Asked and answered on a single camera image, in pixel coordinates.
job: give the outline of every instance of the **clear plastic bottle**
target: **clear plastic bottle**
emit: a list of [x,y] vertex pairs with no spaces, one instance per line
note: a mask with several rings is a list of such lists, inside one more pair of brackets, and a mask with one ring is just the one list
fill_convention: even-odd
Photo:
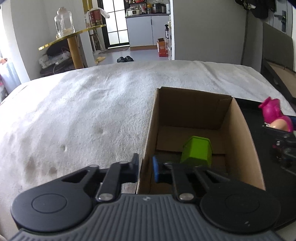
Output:
[[67,36],[75,32],[72,13],[64,7],[59,8],[57,16],[54,18],[59,37]]

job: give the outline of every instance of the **bed surface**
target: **bed surface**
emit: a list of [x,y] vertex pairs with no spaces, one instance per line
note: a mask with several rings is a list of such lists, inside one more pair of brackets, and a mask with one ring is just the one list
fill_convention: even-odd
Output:
[[[155,89],[189,88],[263,101],[284,97],[250,67],[199,61],[130,62],[61,73],[20,85],[0,106],[0,234],[22,191],[89,164],[142,157]],[[134,192],[129,184],[125,192]]]

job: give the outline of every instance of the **green plastic container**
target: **green plastic container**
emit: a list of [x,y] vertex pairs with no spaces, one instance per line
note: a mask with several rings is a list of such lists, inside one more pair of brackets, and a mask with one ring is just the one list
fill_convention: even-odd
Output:
[[212,144],[208,138],[192,136],[185,143],[180,163],[189,166],[212,165]]

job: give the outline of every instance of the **wooden table leg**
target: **wooden table leg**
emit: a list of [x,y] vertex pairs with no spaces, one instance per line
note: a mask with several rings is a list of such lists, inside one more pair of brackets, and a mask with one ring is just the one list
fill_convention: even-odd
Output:
[[69,44],[69,48],[70,48],[70,53],[73,59],[73,63],[75,66],[75,69],[83,69],[83,62],[81,59],[81,55],[78,49],[78,44],[76,41],[76,37],[73,36],[71,38],[68,38],[68,44]]

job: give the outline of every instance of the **black slippers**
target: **black slippers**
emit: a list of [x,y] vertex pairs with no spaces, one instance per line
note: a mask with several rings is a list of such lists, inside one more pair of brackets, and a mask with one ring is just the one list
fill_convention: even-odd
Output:
[[133,58],[130,57],[130,56],[126,56],[125,58],[124,57],[120,57],[118,60],[117,60],[118,63],[124,63],[124,62],[133,62]]

